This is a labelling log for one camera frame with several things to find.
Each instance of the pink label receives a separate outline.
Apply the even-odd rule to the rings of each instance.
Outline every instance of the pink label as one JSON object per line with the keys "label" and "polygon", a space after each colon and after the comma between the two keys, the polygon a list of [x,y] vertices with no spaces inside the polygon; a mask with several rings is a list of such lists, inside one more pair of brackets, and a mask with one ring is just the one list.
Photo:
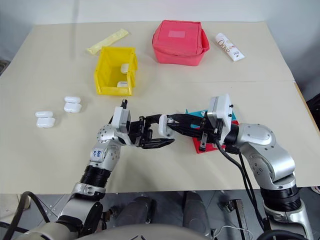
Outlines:
{"label": "pink label", "polygon": [[185,31],[169,31],[168,37],[170,38],[184,38],[186,36]]}

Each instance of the table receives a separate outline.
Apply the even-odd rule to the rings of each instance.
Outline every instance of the table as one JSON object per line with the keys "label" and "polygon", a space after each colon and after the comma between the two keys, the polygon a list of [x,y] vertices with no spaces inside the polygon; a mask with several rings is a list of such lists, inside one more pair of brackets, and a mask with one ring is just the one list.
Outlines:
{"label": "table", "polygon": [[[131,120],[206,109],[211,97],[229,93],[240,122],[268,126],[292,155],[298,186],[320,183],[319,131],[265,23],[203,22],[210,50],[197,67],[156,62],[151,40],[158,25],[34,26],[0,77],[0,193],[66,194],[80,180],[96,132],[123,99],[96,94],[98,57],[85,49],[120,28],[130,35],[114,46],[136,47],[138,59],[136,87],[126,97]],[[246,58],[232,62],[213,42],[219,32]],[[82,111],[64,112],[64,96],[81,97]],[[53,111],[53,128],[36,127],[41,110]],[[219,152],[196,154],[191,138],[179,134],[160,149],[122,147],[107,183],[109,192],[220,189],[244,189],[239,170]]]}

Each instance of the pink insulated bag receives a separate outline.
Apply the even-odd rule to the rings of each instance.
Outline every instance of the pink insulated bag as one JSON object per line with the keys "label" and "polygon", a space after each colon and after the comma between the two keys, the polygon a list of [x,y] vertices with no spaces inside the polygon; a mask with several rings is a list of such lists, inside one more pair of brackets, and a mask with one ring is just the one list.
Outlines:
{"label": "pink insulated bag", "polygon": [[197,66],[210,48],[200,22],[172,20],[162,21],[152,46],[159,63],[188,66]]}

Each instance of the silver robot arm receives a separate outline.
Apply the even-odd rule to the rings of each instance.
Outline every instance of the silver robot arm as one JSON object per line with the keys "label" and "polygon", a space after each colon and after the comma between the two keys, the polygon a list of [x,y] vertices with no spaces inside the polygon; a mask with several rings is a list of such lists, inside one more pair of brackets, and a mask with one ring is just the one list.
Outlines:
{"label": "silver robot arm", "polygon": [[97,133],[90,160],[81,180],[74,185],[70,199],[56,222],[49,222],[19,236],[18,240],[72,240],[96,231],[103,206],[107,180],[115,168],[121,146],[132,145],[128,136],[130,112],[127,101],[116,107],[112,121]]}
{"label": "silver robot arm", "polygon": [[275,134],[264,125],[243,123],[233,125],[229,135],[236,135],[233,145],[247,159],[261,188],[270,229],[295,232],[313,240],[306,207],[296,186],[295,162],[277,144]]}

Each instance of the white tube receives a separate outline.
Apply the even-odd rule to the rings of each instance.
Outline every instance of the white tube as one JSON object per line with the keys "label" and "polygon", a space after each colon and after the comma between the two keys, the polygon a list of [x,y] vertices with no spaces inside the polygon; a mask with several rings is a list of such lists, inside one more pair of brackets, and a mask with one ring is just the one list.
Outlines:
{"label": "white tube", "polygon": [[218,33],[217,36],[215,36],[215,40],[234,62],[245,58],[239,49],[223,33]]}

